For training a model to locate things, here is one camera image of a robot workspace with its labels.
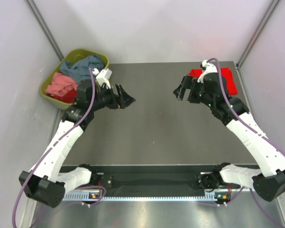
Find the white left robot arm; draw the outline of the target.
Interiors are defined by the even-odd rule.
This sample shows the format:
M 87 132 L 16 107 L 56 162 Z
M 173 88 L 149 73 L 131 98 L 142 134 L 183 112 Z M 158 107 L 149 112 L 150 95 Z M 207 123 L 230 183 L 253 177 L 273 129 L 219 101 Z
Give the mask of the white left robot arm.
M 109 82 L 110 69 L 90 68 L 88 72 L 90 78 L 79 82 L 75 101 L 66 109 L 41 160 L 19 176 L 25 195 L 51 208 L 57 207 L 69 192 L 83 186 L 97 189 L 98 192 L 92 197 L 94 200 L 104 195 L 100 188 L 100 174 L 92 166 L 81 164 L 67 173 L 60 170 L 96 111 L 103 108 L 125 109 L 135 102 L 119 83 L 115 85 L 117 93 L 114 93 Z

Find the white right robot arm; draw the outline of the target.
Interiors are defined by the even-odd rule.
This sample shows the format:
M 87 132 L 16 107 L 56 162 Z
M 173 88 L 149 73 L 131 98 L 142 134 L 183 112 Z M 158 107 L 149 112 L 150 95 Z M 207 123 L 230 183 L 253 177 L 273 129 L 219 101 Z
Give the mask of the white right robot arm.
M 198 77 L 185 75 L 174 90 L 178 100 L 206 105 L 212 115 L 227 127 L 245 146 L 258 168 L 240 167 L 228 162 L 217 165 L 210 174 L 199 178 L 201 187 L 223 188 L 236 184 L 254 190 L 263 200 L 271 202 L 285 192 L 285 152 L 278 148 L 255 122 L 244 102 L 228 93 L 227 80 L 215 58 L 204 60 Z

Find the bright red t-shirt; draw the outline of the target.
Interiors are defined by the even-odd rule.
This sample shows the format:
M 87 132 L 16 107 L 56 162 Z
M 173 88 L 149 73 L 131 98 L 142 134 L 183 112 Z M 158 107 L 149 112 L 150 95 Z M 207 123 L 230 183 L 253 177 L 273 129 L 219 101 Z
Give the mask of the bright red t-shirt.
M 227 81 L 227 90 L 229 95 L 237 95 L 238 90 L 233 80 L 233 75 L 231 70 L 228 67 L 224 67 L 221 69 L 222 76 Z M 192 69 L 189 73 L 189 76 L 198 78 L 202 74 L 201 69 Z

